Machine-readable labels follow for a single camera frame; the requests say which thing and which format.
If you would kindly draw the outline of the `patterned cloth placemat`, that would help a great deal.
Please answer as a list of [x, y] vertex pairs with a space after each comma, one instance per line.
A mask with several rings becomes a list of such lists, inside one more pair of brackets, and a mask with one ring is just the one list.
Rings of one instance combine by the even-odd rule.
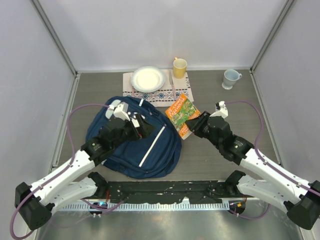
[[134, 89], [131, 84], [131, 77], [133, 73], [124, 73], [122, 75], [122, 95], [124, 97], [131, 96], [143, 99], [155, 107], [170, 107], [175, 102], [173, 89], [169, 81], [169, 72], [171, 72], [176, 97], [178, 98], [181, 94], [184, 94], [191, 102], [194, 102], [188, 73], [186, 72], [184, 74], [184, 78], [178, 79], [174, 77], [172, 70], [164, 69], [163, 71], [166, 76], [164, 85], [159, 90], [149, 93], [140, 92]]

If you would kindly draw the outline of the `orange treehouse paperback book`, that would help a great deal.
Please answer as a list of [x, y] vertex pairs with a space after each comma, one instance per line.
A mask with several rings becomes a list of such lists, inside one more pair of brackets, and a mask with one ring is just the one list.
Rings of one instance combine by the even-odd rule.
[[199, 117], [201, 112], [188, 99], [188, 97], [182, 93], [165, 111], [165, 114], [177, 130], [180, 137], [185, 140], [192, 134], [186, 125], [186, 121]]

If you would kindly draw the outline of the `light blue footed cup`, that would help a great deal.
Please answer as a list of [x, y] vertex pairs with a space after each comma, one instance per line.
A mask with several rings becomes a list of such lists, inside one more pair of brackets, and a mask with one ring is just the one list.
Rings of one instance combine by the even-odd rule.
[[228, 69], [223, 74], [222, 87], [225, 90], [231, 90], [235, 83], [242, 78], [242, 74], [234, 69]]

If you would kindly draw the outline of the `navy blue student backpack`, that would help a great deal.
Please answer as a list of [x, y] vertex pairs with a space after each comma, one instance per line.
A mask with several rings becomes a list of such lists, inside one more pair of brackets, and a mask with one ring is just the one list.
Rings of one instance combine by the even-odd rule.
[[120, 103], [128, 104], [129, 116], [141, 114], [155, 130], [145, 139], [124, 142], [103, 165], [134, 179], [161, 178], [171, 173], [182, 149], [181, 137], [171, 121], [142, 98], [115, 96], [106, 105], [116, 107]]

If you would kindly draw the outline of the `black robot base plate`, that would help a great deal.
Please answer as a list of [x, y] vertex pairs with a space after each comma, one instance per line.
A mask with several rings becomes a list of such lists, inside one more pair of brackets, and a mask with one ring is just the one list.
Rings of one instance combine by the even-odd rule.
[[188, 198], [191, 204], [221, 203], [222, 199], [245, 196], [224, 181], [110, 181], [106, 197], [111, 203], [179, 204]]

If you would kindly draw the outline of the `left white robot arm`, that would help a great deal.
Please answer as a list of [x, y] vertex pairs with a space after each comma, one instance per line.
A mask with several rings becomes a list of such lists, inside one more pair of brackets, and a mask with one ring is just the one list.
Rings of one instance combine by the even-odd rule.
[[31, 185], [25, 182], [15, 188], [14, 205], [30, 230], [42, 227], [52, 216], [56, 194], [83, 173], [110, 157], [127, 141], [145, 139], [155, 130], [139, 113], [123, 120], [114, 118], [98, 134], [81, 146], [64, 165]]

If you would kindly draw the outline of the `yellow ceramic mug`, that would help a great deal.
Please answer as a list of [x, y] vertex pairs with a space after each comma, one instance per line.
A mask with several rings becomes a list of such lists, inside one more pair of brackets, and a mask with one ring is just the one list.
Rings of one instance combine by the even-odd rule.
[[187, 70], [187, 61], [183, 58], [175, 57], [173, 61], [173, 75], [177, 79], [182, 79]]

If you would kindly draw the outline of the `white paper plate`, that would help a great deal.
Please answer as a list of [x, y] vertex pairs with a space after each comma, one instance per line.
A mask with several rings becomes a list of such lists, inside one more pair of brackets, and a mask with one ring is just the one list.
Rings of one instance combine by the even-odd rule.
[[154, 66], [140, 67], [132, 73], [130, 78], [133, 88], [142, 93], [152, 93], [159, 90], [165, 81], [165, 73]]

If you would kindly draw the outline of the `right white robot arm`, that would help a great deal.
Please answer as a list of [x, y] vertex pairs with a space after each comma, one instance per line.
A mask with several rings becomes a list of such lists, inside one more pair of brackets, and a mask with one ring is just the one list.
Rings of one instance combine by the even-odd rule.
[[222, 116], [202, 113], [186, 121], [198, 137], [213, 144], [228, 161], [264, 179], [260, 182], [249, 175], [234, 171], [228, 178], [226, 193], [233, 198], [240, 194], [258, 198], [285, 212], [297, 226], [311, 230], [320, 217], [320, 182], [309, 182], [287, 171], [264, 156], [252, 143], [233, 134]]

